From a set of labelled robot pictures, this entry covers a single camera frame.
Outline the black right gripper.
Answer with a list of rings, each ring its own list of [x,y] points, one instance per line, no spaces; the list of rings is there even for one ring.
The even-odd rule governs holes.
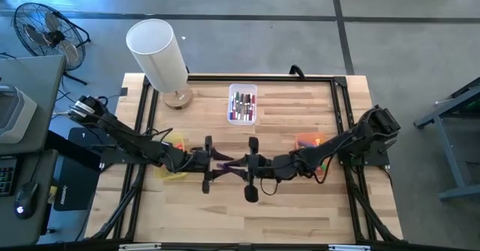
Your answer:
[[[243,181],[247,181],[247,186],[244,188],[244,197],[248,202],[259,201],[258,189],[254,185],[255,178],[259,178],[262,192],[267,196],[273,196],[278,191],[278,185],[281,181],[292,180],[297,175],[297,150],[267,159],[259,154],[259,140],[257,137],[250,137],[248,146],[250,148],[249,154],[240,159],[225,162],[231,167],[247,167],[247,171],[232,169],[229,170],[229,173],[239,176]],[[276,181],[272,193],[267,193],[263,189],[264,179]]]

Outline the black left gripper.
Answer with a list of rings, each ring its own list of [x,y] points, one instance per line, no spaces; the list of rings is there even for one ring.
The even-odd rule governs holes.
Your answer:
[[[231,161],[233,157],[222,154],[213,148],[212,137],[205,137],[204,147],[196,148],[191,152],[186,152],[173,148],[170,152],[172,154],[170,161],[171,172],[196,172],[203,173],[202,192],[209,194],[210,181],[228,174],[225,169],[212,169],[210,171],[211,158],[219,161]]]

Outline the yellow plastic bin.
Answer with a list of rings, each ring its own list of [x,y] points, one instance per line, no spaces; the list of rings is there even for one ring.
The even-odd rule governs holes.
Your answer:
[[[184,145],[185,149],[185,141],[184,137],[181,133],[178,132],[173,132],[167,135],[164,139],[163,142],[168,142],[173,145],[177,143],[182,143]],[[162,167],[154,167],[154,176],[157,179],[161,179],[162,181],[180,181],[181,179],[172,179],[171,175],[176,174],[173,172],[169,172],[165,166]]]

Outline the orange plastic bin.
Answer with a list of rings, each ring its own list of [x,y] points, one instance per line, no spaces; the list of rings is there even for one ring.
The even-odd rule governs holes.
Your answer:
[[[316,139],[320,139],[321,140],[321,144],[326,142],[327,141],[327,138],[326,138],[326,134],[324,133],[321,133],[321,132],[315,132],[315,133],[298,133],[296,136],[295,136],[295,149],[298,150],[298,149],[301,149],[301,148],[305,148],[305,147],[302,147],[302,146],[299,146],[298,142],[299,141],[306,141],[306,142],[310,142],[312,144],[315,145],[315,147],[317,146],[315,140]],[[316,169],[316,176],[324,176],[325,172],[326,172],[326,169],[324,172],[319,172],[318,171],[318,168]]]

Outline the clear plastic bin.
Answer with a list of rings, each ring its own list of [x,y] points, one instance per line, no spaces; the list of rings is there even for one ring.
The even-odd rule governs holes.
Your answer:
[[[255,123],[255,121],[244,121],[244,120],[229,120],[230,116],[230,98],[234,93],[239,92],[240,94],[253,94],[256,95],[256,111],[255,111],[255,121],[257,119],[257,105],[258,105],[258,94],[257,94],[257,86],[252,84],[231,84],[229,86],[229,94],[228,94],[228,109],[227,109],[227,120],[229,123],[233,125],[242,125],[242,126],[250,126]]]

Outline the white shade wooden base lamp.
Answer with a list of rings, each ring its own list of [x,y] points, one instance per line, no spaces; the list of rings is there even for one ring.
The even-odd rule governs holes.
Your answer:
[[[188,68],[173,27],[162,19],[146,19],[133,25],[126,44],[152,87],[171,109],[184,109],[193,100]]]

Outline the black control box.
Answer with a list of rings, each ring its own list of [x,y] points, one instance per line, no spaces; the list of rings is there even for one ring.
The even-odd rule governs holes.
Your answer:
[[[85,210],[89,207],[102,168],[101,152],[94,147],[112,142],[99,128],[75,127],[67,138],[48,132],[45,148],[56,150],[63,158],[54,202],[56,211]]]

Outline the dark grey desk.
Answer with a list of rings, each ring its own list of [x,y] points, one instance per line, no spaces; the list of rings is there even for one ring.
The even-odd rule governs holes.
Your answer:
[[[11,155],[18,159],[16,180],[11,196],[0,197],[0,249],[34,245],[46,227],[47,200],[59,153],[48,150],[30,154]],[[14,212],[15,195],[23,184],[39,183],[37,207],[28,219],[17,218]]]

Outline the black computer mouse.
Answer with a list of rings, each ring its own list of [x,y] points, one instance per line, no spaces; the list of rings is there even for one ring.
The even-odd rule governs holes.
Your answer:
[[[23,184],[15,195],[14,212],[21,220],[32,217],[36,211],[39,183],[28,182]]]

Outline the grey side table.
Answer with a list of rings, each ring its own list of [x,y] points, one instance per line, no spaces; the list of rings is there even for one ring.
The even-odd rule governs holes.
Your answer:
[[[17,87],[37,104],[22,140],[16,144],[0,144],[0,156],[44,148],[65,65],[66,60],[60,55],[0,60],[1,82]]]

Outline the black floor fan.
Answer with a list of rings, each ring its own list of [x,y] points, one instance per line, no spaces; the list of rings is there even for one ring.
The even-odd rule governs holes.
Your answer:
[[[82,85],[88,83],[70,75],[86,58],[89,33],[60,11],[45,4],[26,2],[13,13],[12,26],[20,43],[33,56],[65,57],[63,76]]]

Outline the grey plastic appliance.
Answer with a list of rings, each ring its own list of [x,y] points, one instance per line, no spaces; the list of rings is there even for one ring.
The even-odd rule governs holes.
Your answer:
[[[23,139],[37,106],[17,87],[0,84],[0,144],[16,144]]]

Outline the black keyboard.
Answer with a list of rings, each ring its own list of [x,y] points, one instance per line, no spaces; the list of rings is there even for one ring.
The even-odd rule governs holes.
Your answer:
[[[13,194],[18,163],[15,156],[0,157],[0,197]]]

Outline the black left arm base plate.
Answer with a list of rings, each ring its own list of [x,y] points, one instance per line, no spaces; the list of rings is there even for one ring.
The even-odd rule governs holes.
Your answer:
[[[100,161],[111,164],[148,164],[149,161],[138,151],[123,148],[104,147],[101,149]]]

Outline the silver bracket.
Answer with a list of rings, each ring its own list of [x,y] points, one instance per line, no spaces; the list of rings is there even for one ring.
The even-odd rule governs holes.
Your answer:
[[[121,244],[118,251],[158,251],[161,250],[159,243]]]
[[[329,244],[328,251],[371,251],[370,246]]]

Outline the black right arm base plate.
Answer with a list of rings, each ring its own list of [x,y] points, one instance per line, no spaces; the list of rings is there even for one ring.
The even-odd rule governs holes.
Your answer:
[[[387,150],[396,143],[396,139],[386,142],[361,140],[341,148],[337,155],[339,161],[347,166],[387,166],[389,157]]]

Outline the blue grey metal table frame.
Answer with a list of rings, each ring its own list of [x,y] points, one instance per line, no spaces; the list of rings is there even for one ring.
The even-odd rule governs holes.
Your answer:
[[[456,160],[453,144],[450,143],[445,118],[480,118],[480,76],[459,88],[444,100],[436,101],[432,112],[413,122],[415,128],[422,130],[429,124],[436,128],[439,140],[456,183],[455,188],[438,193],[440,201],[460,197],[480,195],[480,184],[473,184],[467,165]]]

